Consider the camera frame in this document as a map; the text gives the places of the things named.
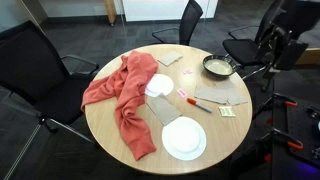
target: red towel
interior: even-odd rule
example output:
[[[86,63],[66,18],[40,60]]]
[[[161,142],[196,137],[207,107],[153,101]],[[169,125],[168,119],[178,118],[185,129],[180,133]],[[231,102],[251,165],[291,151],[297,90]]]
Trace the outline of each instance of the red towel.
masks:
[[[134,158],[139,160],[156,150],[148,125],[135,112],[138,106],[145,103],[144,91],[158,70],[158,62],[150,54],[137,51],[133,51],[128,57],[122,56],[121,59],[122,65],[118,70],[106,78],[90,83],[83,94],[81,109],[84,111],[87,104],[116,96],[117,126]]]

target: office chair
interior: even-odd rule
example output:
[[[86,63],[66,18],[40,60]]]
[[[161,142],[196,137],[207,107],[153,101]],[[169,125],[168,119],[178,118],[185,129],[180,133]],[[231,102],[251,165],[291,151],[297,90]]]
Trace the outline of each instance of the office chair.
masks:
[[[62,62],[67,57],[88,63],[94,68],[87,74],[69,73]],[[31,21],[0,33],[0,86],[11,91],[8,99],[15,93],[30,104],[29,108],[18,102],[8,105],[34,115],[39,120],[6,179],[42,125],[51,133],[57,132],[57,129],[48,126],[47,121],[96,144],[69,125],[83,114],[80,110],[82,94],[98,68],[98,64],[78,56],[60,58],[48,38]]]
[[[195,0],[189,0],[183,12],[179,28],[168,28],[168,29],[154,31],[152,32],[152,36],[158,39],[161,43],[168,43],[160,39],[158,36],[156,36],[156,34],[164,31],[169,31],[169,30],[178,30],[179,44],[189,46],[194,28],[196,27],[202,14],[203,12],[200,5]]]
[[[252,73],[249,73],[242,77],[243,80],[247,79],[248,77],[264,70],[266,68],[266,62],[262,62],[255,58],[258,52],[258,46],[261,36],[263,35],[264,31],[268,28],[268,24],[270,23],[271,19],[274,16],[277,7],[280,5],[281,0],[274,0],[266,13],[264,14],[260,26],[246,26],[242,27],[233,31],[228,32],[228,34],[233,39],[227,39],[223,41],[223,47],[227,51],[228,55],[231,56],[235,61],[237,61],[241,67],[246,66],[259,66],[258,70],[255,70]],[[247,29],[250,27],[259,27],[258,32],[254,40],[252,39],[237,39],[232,33],[235,31]]]

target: floor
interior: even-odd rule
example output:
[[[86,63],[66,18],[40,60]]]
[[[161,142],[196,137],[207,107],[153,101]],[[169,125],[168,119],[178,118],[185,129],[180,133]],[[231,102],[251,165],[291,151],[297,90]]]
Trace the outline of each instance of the floor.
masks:
[[[258,25],[270,2],[270,0],[219,1],[214,19],[198,23],[190,46],[210,53],[225,55],[222,41],[229,38],[227,32],[241,26]],[[108,26],[105,22],[44,23],[41,25],[61,56],[77,54],[99,63],[100,67],[128,50],[157,42],[151,37],[152,31],[177,26],[176,23],[159,22],[122,24],[121,18],[117,19],[114,27]],[[304,34],[301,40],[310,43],[310,47],[319,47],[320,36],[316,33],[319,28],[318,24],[314,30]],[[237,36],[253,38],[255,32],[255,29],[249,29],[238,33]],[[177,40],[177,34],[169,33],[163,38],[174,41]],[[86,70],[82,64],[67,62],[66,66],[70,71]],[[245,74],[247,71],[242,70],[239,73]],[[292,70],[279,75],[279,78],[292,77],[303,82],[306,79],[314,80],[314,75],[318,72],[319,67],[313,70]],[[257,75],[246,81],[254,109],[270,94],[270,91],[267,93],[260,91],[261,86],[265,83],[260,77]],[[7,90],[0,87],[1,99],[7,93]],[[5,177],[37,122],[35,118],[14,110],[4,103],[0,103],[0,112],[1,179]],[[12,179],[226,179],[230,159],[241,155],[241,152],[256,137],[264,133],[259,127],[269,116],[270,112],[266,112],[252,124],[246,140],[233,157],[204,171],[183,176],[157,176],[138,172],[119,163],[105,151],[93,147],[68,131],[60,128],[57,134],[52,135],[45,128],[41,128]],[[72,127],[92,137],[84,116]],[[263,174],[259,176],[260,179],[269,178],[270,171],[267,167],[262,168],[262,172],[259,171]],[[256,176],[257,173],[252,173],[249,177],[254,179]]]

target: round wooden table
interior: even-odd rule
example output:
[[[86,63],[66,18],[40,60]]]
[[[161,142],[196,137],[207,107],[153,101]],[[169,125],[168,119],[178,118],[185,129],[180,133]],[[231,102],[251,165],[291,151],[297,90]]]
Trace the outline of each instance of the round wooden table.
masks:
[[[137,109],[137,115],[142,117],[151,130],[151,136],[157,150],[135,161],[128,146],[122,140],[116,126],[114,109],[117,99],[111,98],[98,103],[86,105],[86,117],[89,128],[101,145],[111,156],[120,162],[137,170],[154,174],[186,174],[213,166],[229,156],[245,138],[251,123],[252,104],[248,89],[237,73],[229,77],[231,82],[244,95],[248,103],[233,106],[236,117],[222,117],[217,104],[201,99],[197,101],[210,107],[213,112],[208,113],[186,102],[177,93],[183,88],[189,97],[194,97],[196,85],[214,87],[215,78],[208,74],[202,65],[202,60],[210,53],[197,48],[181,45],[151,45],[135,49],[139,52],[150,53],[155,59],[175,51],[183,57],[166,67],[159,62],[157,73],[168,75],[174,82],[173,91],[167,95],[168,101],[173,104],[183,116],[197,121],[206,133],[207,146],[203,154],[191,161],[182,161],[172,157],[164,148],[161,140],[163,125],[151,111],[147,104]],[[95,79],[101,79],[117,70],[122,61],[118,56],[97,74]],[[184,75],[185,69],[191,69],[192,74]]]

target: pen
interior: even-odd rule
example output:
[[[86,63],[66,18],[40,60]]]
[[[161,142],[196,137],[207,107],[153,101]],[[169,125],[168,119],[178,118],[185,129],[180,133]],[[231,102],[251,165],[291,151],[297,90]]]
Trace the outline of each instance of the pen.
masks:
[[[191,98],[187,98],[187,101],[188,101],[190,104],[193,104],[193,105],[195,105],[195,106],[198,106],[199,108],[201,108],[201,109],[203,109],[203,110],[205,110],[205,111],[207,111],[207,112],[209,112],[209,113],[212,113],[212,110],[211,110],[210,108],[208,108],[208,107],[200,104],[200,103],[197,102],[196,100],[193,100],[193,99],[191,99]]]

